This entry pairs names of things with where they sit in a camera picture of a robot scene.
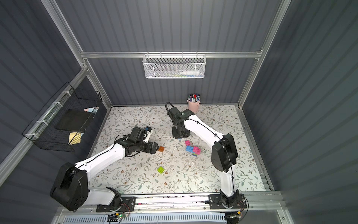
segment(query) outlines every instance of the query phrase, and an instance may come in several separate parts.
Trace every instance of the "blue lego brick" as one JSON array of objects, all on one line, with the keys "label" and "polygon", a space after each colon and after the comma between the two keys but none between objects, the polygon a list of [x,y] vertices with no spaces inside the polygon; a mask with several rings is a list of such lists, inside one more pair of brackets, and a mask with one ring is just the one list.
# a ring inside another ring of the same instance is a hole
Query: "blue lego brick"
[{"label": "blue lego brick", "polygon": [[185,151],[188,151],[188,152],[190,152],[190,153],[195,154],[195,153],[193,152],[193,149],[194,149],[194,147],[192,147],[192,146],[187,146],[187,148],[185,149]]}]

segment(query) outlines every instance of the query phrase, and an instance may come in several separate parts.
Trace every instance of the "green lego brick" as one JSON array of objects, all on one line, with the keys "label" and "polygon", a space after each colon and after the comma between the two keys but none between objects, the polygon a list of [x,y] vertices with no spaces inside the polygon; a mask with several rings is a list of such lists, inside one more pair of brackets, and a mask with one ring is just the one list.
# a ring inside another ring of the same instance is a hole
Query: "green lego brick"
[{"label": "green lego brick", "polygon": [[163,173],[163,172],[164,172],[164,168],[161,167],[161,166],[160,166],[157,170],[158,170],[159,173]]}]

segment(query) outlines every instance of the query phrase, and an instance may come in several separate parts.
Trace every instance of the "mesh basket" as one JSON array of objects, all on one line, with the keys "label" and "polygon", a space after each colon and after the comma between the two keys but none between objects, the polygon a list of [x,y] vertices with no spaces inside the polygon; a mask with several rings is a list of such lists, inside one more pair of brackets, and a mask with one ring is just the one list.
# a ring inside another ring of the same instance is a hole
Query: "mesh basket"
[{"label": "mesh basket", "polygon": [[[88,144],[86,141],[81,141],[81,137],[87,129],[85,123],[89,123],[99,109],[102,102],[101,94],[94,90],[84,90],[79,88],[71,88],[50,112],[40,122],[38,127],[29,133],[31,125],[24,130],[22,135],[32,141],[40,149],[75,152],[77,149],[83,149],[83,145]],[[71,131],[56,129],[56,125],[60,122],[67,110],[84,111],[86,108],[93,108],[91,113],[82,127],[74,136],[71,136]]]},{"label": "mesh basket", "polygon": [[143,57],[146,78],[204,78],[206,58]]}]

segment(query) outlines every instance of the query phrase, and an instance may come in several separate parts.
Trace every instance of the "metal vent grille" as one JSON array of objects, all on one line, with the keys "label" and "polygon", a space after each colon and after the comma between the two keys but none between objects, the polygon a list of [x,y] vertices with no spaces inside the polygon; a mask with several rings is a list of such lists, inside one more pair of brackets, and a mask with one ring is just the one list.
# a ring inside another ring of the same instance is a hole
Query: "metal vent grille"
[{"label": "metal vent grille", "polygon": [[146,78],[204,78],[206,58],[143,57]]},{"label": "metal vent grille", "polygon": [[[107,215],[69,215],[64,219],[63,224],[91,223],[104,224],[107,222]],[[218,212],[197,212],[197,213],[159,213],[159,214],[130,214],[122,219],[125,223],[226,223],[223,213]]]}]

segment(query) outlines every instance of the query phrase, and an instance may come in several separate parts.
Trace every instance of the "pink pencil cup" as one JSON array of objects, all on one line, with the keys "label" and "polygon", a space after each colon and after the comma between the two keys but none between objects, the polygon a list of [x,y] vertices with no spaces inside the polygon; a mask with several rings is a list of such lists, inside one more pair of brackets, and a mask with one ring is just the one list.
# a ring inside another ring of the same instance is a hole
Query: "pink pencil cup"
[{"label": "pink pencil cup", "polygon": [[200,105],[200,101],[198,102],[190,102],[189,99],[187,101],[189,104],[188,104],[188,109],[191,110],[192,112],[196,113],[199,111],[199,105]]}]

